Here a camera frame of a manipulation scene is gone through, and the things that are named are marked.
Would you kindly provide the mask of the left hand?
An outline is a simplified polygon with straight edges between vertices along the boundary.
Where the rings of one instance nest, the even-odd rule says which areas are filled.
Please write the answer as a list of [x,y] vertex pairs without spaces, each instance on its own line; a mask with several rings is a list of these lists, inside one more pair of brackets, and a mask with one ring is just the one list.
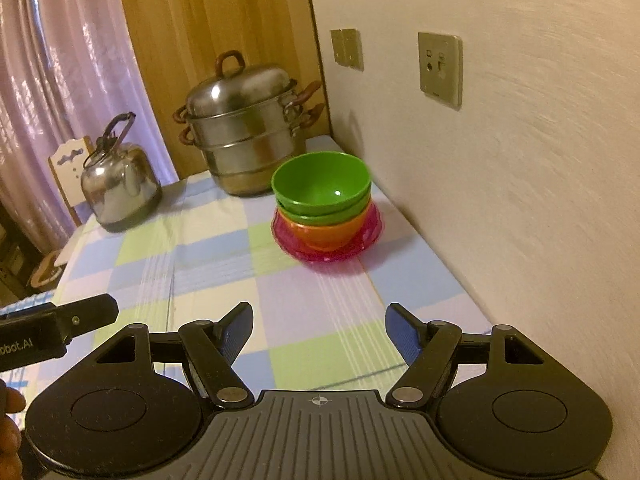
[[1,382],[1,396],[4,399],[0,426],[1,479],[22,480],[23,465],[20,456],[18,456],[22,444],[22,434],[10,414],[24,411],[26,400],[19,391],[8,387],[4,382]]

